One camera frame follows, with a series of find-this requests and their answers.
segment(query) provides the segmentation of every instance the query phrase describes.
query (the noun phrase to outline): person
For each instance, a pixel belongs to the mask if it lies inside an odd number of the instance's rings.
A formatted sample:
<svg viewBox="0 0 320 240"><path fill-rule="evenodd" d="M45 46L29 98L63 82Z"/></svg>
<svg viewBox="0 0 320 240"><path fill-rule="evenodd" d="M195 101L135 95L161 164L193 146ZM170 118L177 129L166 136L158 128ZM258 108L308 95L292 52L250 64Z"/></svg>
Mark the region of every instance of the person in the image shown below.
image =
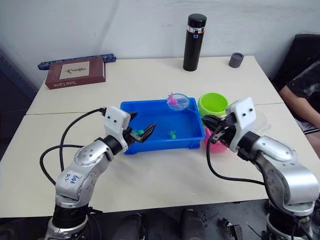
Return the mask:
<svg viewBox="0 0 320 240"><path fill-rule="evenodd" d="M289 81L279 94L320 158L320 60Z"/></svg>

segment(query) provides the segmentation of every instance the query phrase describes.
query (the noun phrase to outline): book cover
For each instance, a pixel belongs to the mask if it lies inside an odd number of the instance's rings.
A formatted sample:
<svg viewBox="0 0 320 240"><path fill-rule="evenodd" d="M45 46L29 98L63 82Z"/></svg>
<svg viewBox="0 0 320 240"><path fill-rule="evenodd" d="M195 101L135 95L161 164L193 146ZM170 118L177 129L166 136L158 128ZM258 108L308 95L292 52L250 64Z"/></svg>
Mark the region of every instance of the book cover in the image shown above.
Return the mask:
<svg viewBox="0 0 320 240"><path fill-rule="evenodd" d="M106 81L105 63L102 57L60 61L50 66L45 85L60 89Z"/></svg>

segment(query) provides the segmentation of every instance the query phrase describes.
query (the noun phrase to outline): pink toy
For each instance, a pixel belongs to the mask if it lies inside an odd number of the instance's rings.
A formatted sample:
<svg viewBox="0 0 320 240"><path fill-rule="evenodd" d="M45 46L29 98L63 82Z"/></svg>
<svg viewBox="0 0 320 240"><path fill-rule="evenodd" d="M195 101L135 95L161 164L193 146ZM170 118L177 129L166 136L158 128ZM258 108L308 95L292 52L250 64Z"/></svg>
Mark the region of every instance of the pink toy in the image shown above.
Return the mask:
<svg viewBox="0 0 320 240"><path fill-rule="evenodd" d="M204 149L207 147L207 142L212 134L212 131L210 131L207 127L205 127L205 138L204 138ZM210 144L210 152L215 154L220 154L225 152L228 149L225 145L223 145L220 141L217 141L216 144L211 143Z"/></svg>
<svg viewBox="0 0 320 240"><path fill-rule="evenodd" d="M177 100L174 98L173 92L171 92L171 94L168 95L168 99L166 101L166 104L170 104L171 106L177 105Z"/></svg>

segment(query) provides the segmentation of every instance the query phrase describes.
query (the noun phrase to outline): green toy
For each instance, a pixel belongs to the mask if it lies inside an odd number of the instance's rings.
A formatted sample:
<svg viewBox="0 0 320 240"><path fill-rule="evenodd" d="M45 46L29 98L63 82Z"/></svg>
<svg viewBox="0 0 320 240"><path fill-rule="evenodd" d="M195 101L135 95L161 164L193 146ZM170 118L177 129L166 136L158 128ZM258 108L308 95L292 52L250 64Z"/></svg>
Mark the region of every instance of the green toy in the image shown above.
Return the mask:
<svg viewBox="0 0 320 240"><path fill-rule="evenodd" d="M171 139L176 139L177 138L176 131L170 131L169 135L170 135Z"/></svg>

